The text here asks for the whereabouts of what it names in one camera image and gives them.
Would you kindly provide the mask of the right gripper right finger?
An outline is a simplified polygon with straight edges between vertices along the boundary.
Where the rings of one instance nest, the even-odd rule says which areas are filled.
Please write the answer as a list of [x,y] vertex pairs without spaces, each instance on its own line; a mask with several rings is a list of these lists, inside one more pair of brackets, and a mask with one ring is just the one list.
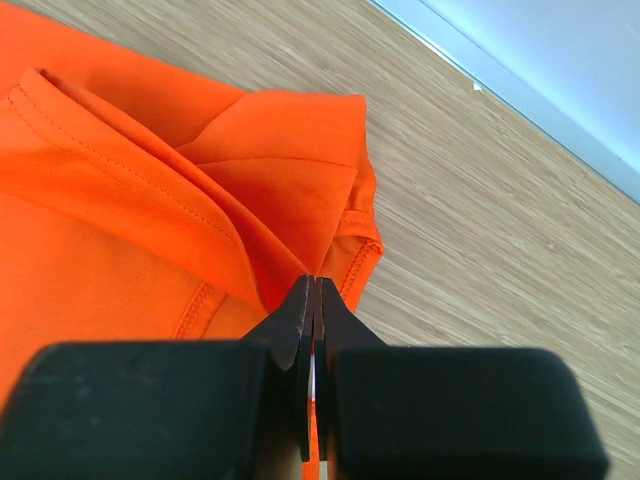
[[555,353],[400,347],[320,278],[316,424],[333,479],[603,479],[610,462]]

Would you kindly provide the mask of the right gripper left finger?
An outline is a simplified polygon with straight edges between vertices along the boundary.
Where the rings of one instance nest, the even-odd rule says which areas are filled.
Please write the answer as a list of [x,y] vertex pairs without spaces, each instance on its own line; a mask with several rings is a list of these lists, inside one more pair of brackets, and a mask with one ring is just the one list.
[[315,281],[238,340],[66,342],[1,412],[5,479],[298,479]]

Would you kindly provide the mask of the orange t-shirt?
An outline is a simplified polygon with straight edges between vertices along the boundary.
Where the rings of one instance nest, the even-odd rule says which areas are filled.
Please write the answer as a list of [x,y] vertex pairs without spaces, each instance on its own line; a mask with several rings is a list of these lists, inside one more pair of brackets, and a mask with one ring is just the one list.
[[383,255],[360,95],[249,92],[1,6],[1,394],[69,340],[233,340]]

